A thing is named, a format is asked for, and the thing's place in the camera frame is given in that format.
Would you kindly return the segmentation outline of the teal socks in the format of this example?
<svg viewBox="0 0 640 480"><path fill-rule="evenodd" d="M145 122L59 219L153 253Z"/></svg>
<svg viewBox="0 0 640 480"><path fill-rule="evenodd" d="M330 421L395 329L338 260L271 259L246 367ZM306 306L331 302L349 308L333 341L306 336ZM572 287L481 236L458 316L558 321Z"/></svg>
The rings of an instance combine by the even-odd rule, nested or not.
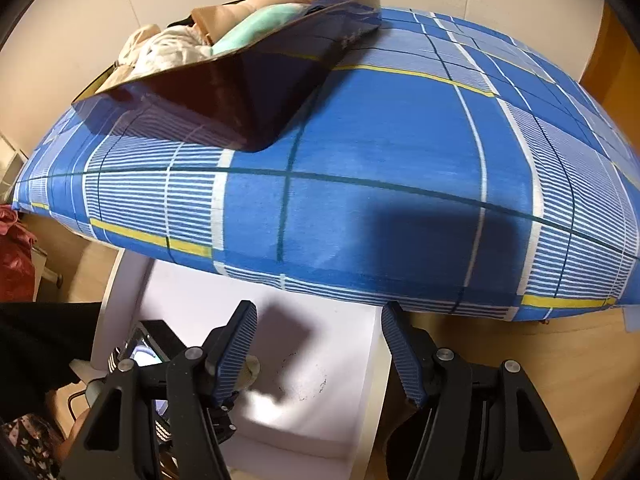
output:
<svg viewBox="0 0 640 480"><path fill-rule="evenodd" d="M254 41L268 36L275 29L299 18L309 8L308 3L278 3L265 6L240 21L220 39L216 40L210 52L212 55L244 48Z"/></svg>

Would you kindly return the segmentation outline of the white cloth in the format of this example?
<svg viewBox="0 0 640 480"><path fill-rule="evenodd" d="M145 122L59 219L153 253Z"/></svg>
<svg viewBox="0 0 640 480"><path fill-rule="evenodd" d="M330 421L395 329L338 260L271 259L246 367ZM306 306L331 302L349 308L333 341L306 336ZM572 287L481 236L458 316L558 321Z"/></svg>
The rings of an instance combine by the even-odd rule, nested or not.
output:
<svg viewBox="0 0 640 480"><path fill-rule="evenodd" d="M160 29L144 25L133 32L120 50L115 69L99 92L172 68L201 62L212 47L195 26L176 25Z"/></svg>

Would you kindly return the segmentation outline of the blue plaid mattress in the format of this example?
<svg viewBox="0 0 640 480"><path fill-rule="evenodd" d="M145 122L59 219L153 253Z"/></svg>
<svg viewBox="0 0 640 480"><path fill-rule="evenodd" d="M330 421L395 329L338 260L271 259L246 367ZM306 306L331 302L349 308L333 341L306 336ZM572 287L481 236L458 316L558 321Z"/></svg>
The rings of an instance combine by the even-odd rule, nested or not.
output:
<svg viewBox="0 0 640 480"><path fill-rule="evenodd" d="M639 302L639 159L548 58L386 9L257 152L147 84L77 103L14 208L155 259L343 301L546 320Z"/></svg>

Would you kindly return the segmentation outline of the wooden door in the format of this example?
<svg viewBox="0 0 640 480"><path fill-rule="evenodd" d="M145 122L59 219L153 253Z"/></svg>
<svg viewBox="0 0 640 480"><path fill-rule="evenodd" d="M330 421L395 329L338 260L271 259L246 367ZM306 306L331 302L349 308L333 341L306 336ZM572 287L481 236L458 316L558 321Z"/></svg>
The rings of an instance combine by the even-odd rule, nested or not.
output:
<svg viewBox="0 0 640 480"><path fill-rule="evenodd" d="M596 46L580 83L639 151L639 50L607 3L603 7Z"/></svg>

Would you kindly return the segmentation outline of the peach cloth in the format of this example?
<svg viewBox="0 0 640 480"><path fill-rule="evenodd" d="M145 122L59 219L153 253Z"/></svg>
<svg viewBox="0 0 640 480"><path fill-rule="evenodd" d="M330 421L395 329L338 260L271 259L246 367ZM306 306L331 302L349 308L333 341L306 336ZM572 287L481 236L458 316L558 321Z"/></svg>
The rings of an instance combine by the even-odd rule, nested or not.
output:
<svg viewBox="0 0 640 480"><path fill-rule="evenodd" d="M191 11L191 18L200 32L214 44L227 32L241 23L250 14L282 3L311 4L314 0L241 0L237 3L218 4L218 6L201 6Z"/></svg>

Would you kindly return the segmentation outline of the red satin fabric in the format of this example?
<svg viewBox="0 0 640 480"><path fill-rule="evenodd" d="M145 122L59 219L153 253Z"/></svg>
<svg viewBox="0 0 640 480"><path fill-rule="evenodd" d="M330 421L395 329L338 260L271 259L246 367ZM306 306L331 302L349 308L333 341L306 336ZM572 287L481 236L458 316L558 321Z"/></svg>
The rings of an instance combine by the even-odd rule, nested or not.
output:
<svg viewBox="0 0 640 480"><path fill-rule="evenodd" d="M29 232L9 205L1 206L0 297L2 302L32 301L36 272L32 263L35 235Z"/></svg>

